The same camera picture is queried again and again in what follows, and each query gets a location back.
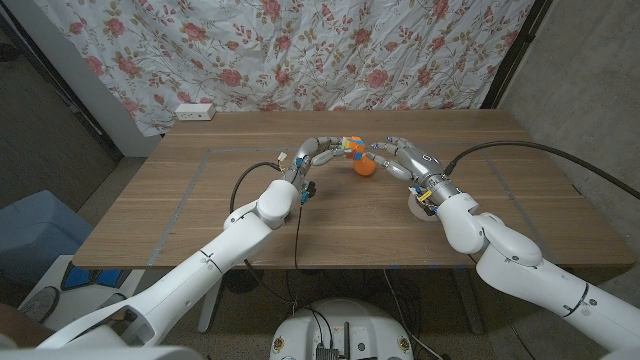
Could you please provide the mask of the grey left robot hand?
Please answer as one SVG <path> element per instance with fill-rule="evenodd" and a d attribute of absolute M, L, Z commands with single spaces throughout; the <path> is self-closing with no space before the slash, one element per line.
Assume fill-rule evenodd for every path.
<path fill-rule="evenodd" d="M 323 166 L 335 157 L 352 155 L 342 145 L 341 137 L 312 137 L 307 139 L 296 152 L 291 164 L 285 169 L 284 179 L 298 191 L 303 187 L 305 176 L 312 166 Z"/>

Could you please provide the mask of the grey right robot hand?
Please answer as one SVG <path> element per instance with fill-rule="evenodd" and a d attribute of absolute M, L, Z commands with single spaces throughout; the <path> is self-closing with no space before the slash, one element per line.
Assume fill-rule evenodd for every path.
<path fill-rule="evenodd" d="M 373 152 L 365 156 L 386 169 L 399 180 L 410 181 L 417 186 L 417 200 L 440 206 L 447 199 L 461 193 L 444 173 L 444 166 L 431 153 L 417 148 L 411 141 L 401 137 L 388 137 L 386 142 L 370 145 L 373 150 L 385 150 L 392 158 Z"/>

